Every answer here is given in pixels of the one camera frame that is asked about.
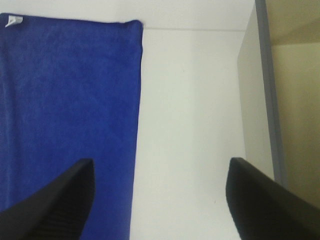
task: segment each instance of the black object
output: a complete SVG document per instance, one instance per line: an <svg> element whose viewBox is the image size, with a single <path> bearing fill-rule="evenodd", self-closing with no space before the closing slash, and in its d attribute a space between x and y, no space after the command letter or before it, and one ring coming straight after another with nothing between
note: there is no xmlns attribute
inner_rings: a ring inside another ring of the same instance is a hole
<svg viewBox="0 0 320 240"><path fill-rule="evenodd" d="M242 240L320 240L320 209L232 158L226 199Z"/></svg>
<svg viewBox="0 0 320 240"><path fill-rule="evenodd" d="M81 159L50 184L0 213L0 240L77 240L95 194L92 159Z"/></svg>

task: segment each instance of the white wall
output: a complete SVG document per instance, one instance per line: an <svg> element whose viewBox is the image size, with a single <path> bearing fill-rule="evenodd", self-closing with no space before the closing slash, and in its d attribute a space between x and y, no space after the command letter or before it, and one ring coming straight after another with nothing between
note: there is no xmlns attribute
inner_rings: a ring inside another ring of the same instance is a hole
<svg viewBox="0 0 320 240"><path fill-rule="evenodd" d="M0 12L144 22L131 240L238 240L225 184L245 156L237 56L253 0L0 0Z"/></svg>

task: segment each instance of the towel tag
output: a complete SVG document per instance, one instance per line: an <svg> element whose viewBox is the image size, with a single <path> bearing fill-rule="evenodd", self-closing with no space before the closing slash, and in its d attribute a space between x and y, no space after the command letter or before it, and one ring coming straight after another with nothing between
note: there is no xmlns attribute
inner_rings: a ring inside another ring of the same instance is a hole
<svg viewBox="0 0 320 240"><path fill-rule="evenodd" d="M23 19L24 18L22 16L9 15L8 23L5 25L5 28L12 25L20 24L22 23Z"/></svg>

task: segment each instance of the beige wall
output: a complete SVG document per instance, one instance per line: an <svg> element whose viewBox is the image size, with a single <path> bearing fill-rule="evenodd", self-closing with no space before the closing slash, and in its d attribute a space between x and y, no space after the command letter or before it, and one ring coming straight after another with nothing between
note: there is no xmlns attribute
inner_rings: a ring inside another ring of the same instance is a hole
<svg viewBox="0 0 320 240"><path fill-rule="evenodd" d="M320 0L266 0L272 44L320 42Z"/></svg>
<svg viewBox="0 0 320 240"><path fill-rule="evenodd" d="M272 47L289 189L320 207L320 42Z"/></svg>

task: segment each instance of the blue towel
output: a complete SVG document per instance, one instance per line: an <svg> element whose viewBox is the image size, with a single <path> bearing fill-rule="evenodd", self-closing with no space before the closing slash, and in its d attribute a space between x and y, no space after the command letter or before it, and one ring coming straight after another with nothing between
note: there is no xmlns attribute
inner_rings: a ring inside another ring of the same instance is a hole
<svg viewBox="0 0 320 240"><path fill-rule="evenodd" d="M0 211L80 158L96 194L82 240L128 240L141 89L141 22L0 15Z"/></svg>

